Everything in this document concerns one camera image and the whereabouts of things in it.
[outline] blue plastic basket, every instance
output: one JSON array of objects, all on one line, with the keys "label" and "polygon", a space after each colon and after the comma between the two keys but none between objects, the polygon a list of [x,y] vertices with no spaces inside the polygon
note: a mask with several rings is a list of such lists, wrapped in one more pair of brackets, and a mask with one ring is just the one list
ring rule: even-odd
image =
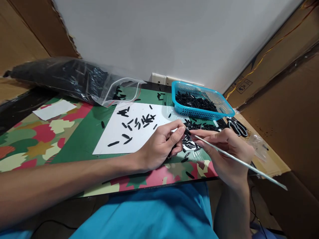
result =
[{"label": "blue plastic basket", "polygon": [[[195,97],[207,98],[213,102],[218,110],[218,112],[201,110],[193,107],[188,107],[177,103],[176,94],[177,92],[188,93],[190,92]],[[175,104],[175,110],[177,113],[186,116],[192,116],[196,118],[209,119],[209,120],[219,120],[222,117],[233,117],[235,111],[226,101],[222,94],[217,91],[191,85],[181,81],[173,81],[172,83],[172,99]]]}]

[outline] person's left hand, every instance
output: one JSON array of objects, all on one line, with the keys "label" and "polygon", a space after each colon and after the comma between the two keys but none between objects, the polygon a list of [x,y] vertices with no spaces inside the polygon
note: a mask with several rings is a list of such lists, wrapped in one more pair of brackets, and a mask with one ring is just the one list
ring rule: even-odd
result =
[{"label": "person's left hand", "polygon": [[161,166],[170,151],[172,151],[171,157],[182,151],[184,131],[185,126],[180,119],[156,129],[143,147],[136,152],[145,172]]}]

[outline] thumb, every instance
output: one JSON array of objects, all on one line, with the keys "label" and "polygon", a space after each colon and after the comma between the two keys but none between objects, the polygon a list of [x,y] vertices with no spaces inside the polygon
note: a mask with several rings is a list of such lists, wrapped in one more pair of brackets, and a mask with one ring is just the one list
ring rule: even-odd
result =
[{"label": "thumb", "polygon": [[210,156],[212,160],[213,158],[216,158],[216,154],[218,154],[216,149],[214,149],[212,146],[209,146],[201,140],[196,141],[196,143],[203,148],[203,150]]},{"label": "thumb", "polygon": [[219,166],[224,164],[224,160],[221,158],[219,152],[216,149],[201,140],[196,141],[196,143],[201,146],[203,150],[209,155],[213,164]]},{"label": "thumb", "polygon": [[178,141],[183,137],[185,132],[185,127],[181,126],[179,127],[167,140],[166,144],[172,148],[175,144],[177,144]]}]

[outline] scissors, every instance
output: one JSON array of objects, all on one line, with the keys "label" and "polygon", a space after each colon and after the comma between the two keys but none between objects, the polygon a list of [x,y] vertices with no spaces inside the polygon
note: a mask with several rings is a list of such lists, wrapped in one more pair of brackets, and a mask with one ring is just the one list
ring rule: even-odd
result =
[{"label": "scissors", "polygon": [[226,117],[227,127],[231,128],[238,136],[246,138],[248,136],[247,128],[242,125],[235,117]]}]

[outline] wall socket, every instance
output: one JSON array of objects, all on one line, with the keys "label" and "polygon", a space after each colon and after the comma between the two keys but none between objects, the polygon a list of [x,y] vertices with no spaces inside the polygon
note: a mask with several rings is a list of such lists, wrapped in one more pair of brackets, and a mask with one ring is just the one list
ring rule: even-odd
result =
[{"label": "wall socket", "polygon": [[158,84],[161,84],[161,85],[172,86],[172,82],[173,81],[182,81],[182,82],[185,82],[185,83],[190,83],[192,85],[204,87],[204,85],[197,84],[197,83],[194,83],[194,82],[189,82],[189,81],[181,80],[181,79],[178,79],[178,78],[175,78],[175,77],[171,77],[171,76],[163,76],[163,75],[160,75],[160,74],[152,73],[152,82],[153,83],[158,83]]}]

